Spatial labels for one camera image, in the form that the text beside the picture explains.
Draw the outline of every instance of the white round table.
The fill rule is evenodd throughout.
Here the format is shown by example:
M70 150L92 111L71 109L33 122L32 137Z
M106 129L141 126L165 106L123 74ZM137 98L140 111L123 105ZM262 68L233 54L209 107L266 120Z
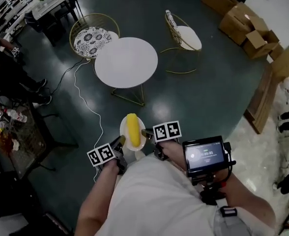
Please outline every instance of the white round table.
M105 84L115 88L112 94L144 106L142 84L155 72L158 55L146 41L125 37L106 44L95 60L95 73ZM136 102L115 93L116 89L141 86L142 102Z

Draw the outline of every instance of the white floor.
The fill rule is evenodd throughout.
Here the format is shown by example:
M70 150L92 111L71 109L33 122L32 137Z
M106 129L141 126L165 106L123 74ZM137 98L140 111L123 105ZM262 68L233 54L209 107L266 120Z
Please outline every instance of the white floor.
M234 174L253 193L266 199L277 216L278 228L289 212L289 194L282 195L273 190L272 184L289 170L281 169L288 166L285 158L289 157L289 139L285 142L284 135L276 131L277 116L289 111L284 93L278 88L272 110L263 133L257 135L247 120L242 117L227 141L232 146L232 158L236 160Z

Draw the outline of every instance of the white cable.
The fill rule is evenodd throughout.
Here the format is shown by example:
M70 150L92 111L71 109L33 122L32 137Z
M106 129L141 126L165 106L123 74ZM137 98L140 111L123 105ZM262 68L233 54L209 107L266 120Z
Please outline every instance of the white cable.
M99 122L99 124L100 124L100 128L101 128L101 130L102 130L102 133L101 133L99 139L97 139L96 143L94 144L94 148L95 148L95 146L97 145L97 143L99 142L99 140L101 139L101 137L102 137L102 135L103 135L103 133L104 133L103 128L102 128L102 125L101 125L101 116L100 116L98 113L96 113L95 111L93 111L91 108L89 108L89 106L88 106L88 104L87 104L87 101L86 101L84 98L82 98L81 95L80 95L80 88L76 86L76 82L77 82L76 72L79 70L79 68L80 68L82 65L88 64L90 61L91 61L91 60L89 59L89 61L88 61L87 63L80 64L80 65L78 66L78 68L76 69L75 73L74 73L74 77L75 77L75 87L76 87L76 88L78 89L78 91L79 91L79 97L85 102L87 108L88 108L92 113L94 113L94 114L96 114L97 116L100 117L100 122ZM96 168L96 174L95 174L95 176L94 176L94 178L93 178L93 181L94 181L94 182L95 182L95 178L96 178L96 176L97 176L97 174L98 174L98 172L99 172L98 169L97 169L97 167L95 167L95 168Z

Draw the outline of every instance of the white plate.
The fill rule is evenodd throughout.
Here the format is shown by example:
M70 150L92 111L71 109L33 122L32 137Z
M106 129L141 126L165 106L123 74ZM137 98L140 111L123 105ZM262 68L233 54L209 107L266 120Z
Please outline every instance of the white plate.
M141 130L145 129L145 125L139 117L137 117L137 118L138 118L138 123L139 123L139 127L140 127L140 130L139 130L139 132L140 132L140 145L138 147L134 147L130 141L128 128L127 128L127 116L125 116L125 118L121 121L120 127L119 127L120 135L124 135L126 137L127 148L132 150L132 151L141 150L145 146L145 142L146 142L146 138L141 134Z

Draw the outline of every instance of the yellow corn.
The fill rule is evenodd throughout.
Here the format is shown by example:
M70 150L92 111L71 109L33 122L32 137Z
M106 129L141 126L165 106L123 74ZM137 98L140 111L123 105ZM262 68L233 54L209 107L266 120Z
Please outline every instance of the yellow corn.
M138 147L140 145L140 128L136 114L127 115L127 128L131 144Z

